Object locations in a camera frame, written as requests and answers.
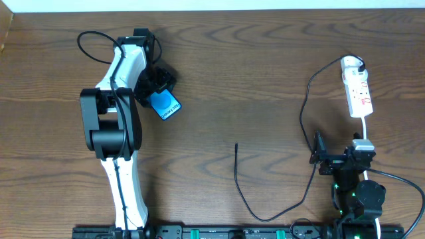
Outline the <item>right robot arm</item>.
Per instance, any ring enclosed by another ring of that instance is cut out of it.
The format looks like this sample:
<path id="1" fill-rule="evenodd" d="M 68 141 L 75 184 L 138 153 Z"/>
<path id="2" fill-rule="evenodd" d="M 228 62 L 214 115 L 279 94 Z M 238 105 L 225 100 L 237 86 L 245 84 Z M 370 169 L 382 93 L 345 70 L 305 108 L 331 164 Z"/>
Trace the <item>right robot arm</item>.
<path id="1" fill-rule="evenodd" d="M 386 189 L 375 181 L 360 179 L 375 155 L 375 146 L 368 139 L 354 139 L 342 154 L 329 154 L 321 134 L 315 133 L 309 162 L 319 165 L 320 175 L 333 177 L 332 200 L 341 214 L 327 227 L 326 238 L 380 236 L 376 219 L 383 213 Z"/>

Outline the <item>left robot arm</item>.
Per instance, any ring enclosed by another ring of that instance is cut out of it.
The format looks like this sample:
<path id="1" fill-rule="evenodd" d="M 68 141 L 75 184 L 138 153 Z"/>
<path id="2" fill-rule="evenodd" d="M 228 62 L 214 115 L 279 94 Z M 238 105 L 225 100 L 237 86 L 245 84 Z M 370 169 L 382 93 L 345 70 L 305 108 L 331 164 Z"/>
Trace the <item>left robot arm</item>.
<path id="1" fill-rule="evenodd" d="M 138 106 L 151 108 L 163 120 L 182 105 L 173 95 L 176 78 L 158 67 L 160 43 L 147 29 L 113 42 L 114 59 L 104 78 L 80 93 L 80 108 L 87 148 L 108 175 L 115 224 L 105 229 L 75 228 L 77 238 L 154 238 L 141 193 L 137 156 L 142 143 Z"/>

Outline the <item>blue screen smartphone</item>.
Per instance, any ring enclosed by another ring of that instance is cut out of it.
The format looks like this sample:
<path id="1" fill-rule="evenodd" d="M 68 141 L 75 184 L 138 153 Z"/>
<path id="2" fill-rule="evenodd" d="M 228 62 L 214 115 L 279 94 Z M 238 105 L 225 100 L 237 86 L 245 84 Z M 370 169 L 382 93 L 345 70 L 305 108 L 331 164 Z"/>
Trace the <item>blue screen smartphone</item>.
<path id="1" fill-rule="evenodd" d="M 181 103 L 169 90 L 164 90 L 161 93 L 154 92 L 148 100 L 163 121 L 168 120 L 182 108 Z"/>

